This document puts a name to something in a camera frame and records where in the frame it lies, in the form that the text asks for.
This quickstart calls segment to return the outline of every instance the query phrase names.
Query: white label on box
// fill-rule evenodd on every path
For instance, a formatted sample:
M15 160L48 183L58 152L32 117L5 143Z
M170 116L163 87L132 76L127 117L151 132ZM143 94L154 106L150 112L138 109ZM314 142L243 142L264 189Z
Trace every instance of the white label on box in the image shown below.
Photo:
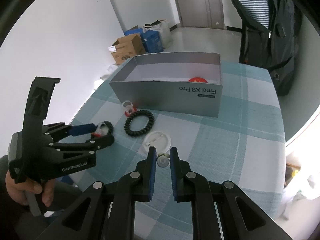
M110 52L117 52L116 47L115 46L111 46L109 47L109 51Z

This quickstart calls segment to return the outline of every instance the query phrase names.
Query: door frame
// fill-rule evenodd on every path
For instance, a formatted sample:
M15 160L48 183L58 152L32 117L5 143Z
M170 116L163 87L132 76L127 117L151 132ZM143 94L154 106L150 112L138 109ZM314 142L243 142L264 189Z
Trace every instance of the door frame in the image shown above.
M176 6L177 6L177 11L178 11L178 15L179 15L179 19L180 19L180 26L181 27L184 27L183 26L183 20L182 20L182 17L181 17L181 12L180 12L180 8L179 8L179 3L178 3L178 0L174 0L176 2ZM222 25L222 30L226 30L226 26L224 24L224 15L223 15L223 4L222 4L222 0L220 0L220 11L221 11L221 25Z

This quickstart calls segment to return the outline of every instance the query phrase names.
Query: black baseboard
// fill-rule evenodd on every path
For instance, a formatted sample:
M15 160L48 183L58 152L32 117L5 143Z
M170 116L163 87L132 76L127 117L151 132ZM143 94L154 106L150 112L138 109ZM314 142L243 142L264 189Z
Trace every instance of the black baseboard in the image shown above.
M227 31L239 32L239 33L242 32L241 28L229 27L229 26L226 26L226 27L227 27Z
M170 31L172 32L174 29L177 28L177 25L173 25L171 28L170 28Z

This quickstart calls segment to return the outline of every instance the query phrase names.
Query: checkered tablecloth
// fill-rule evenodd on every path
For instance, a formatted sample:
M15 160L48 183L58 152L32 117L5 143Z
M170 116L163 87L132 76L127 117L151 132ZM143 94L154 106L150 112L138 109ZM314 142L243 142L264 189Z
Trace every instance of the checkered tablecloth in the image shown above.
M235 182L272 217L280 203L285 171L284 126L275 89L265 69L222 61L221 71L218 118L151 110L156 119L152 130L169 134L172 147L193 171L214 182ZM108 80L72 124L105 120L115 127L115 142L97 152L96 167L72 175L82 190L97 180L119 180L147 156L144 136L132 138L124 132L126 116ZM137 118L133 129L141 129L145 122L144 117ZM83 142L84 137L65 141ZM192 239L191 204L174 202L169 167L157 167L153 200L136 203L135 216L135 234L143 239Z

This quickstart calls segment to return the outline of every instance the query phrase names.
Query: striped lining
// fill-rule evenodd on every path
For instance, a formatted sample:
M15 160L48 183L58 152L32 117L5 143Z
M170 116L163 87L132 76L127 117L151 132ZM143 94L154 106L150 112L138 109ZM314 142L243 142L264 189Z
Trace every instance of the striped lining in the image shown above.
M268 0L239 0L246 8L250 17L269 28L269 4Z

